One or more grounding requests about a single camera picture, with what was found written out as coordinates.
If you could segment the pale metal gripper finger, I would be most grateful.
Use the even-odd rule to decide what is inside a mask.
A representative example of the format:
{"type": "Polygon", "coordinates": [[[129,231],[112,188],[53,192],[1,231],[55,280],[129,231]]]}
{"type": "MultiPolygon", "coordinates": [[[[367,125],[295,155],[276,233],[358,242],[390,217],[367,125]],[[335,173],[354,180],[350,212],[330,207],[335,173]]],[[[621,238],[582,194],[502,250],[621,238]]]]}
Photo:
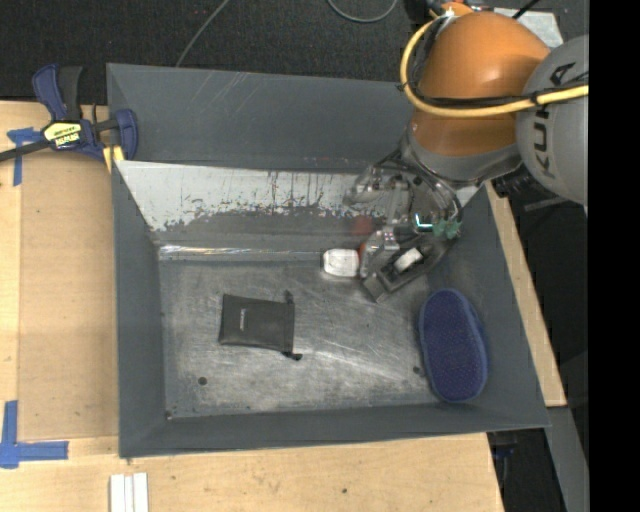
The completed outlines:
{"type": "Polygon", "coordinates": [[[342,202],[348,207],[371,203],[390,190],[389,183],[390,178],[384,167],[369,166],[345,192],[342,202]]]}
{"type": "Polygon", "coordinates": [[[384,267],[400,250],[400,244],[392,228],[380,229],[372,233],[361,245],[359,276],[370,277],[384,267]]]}

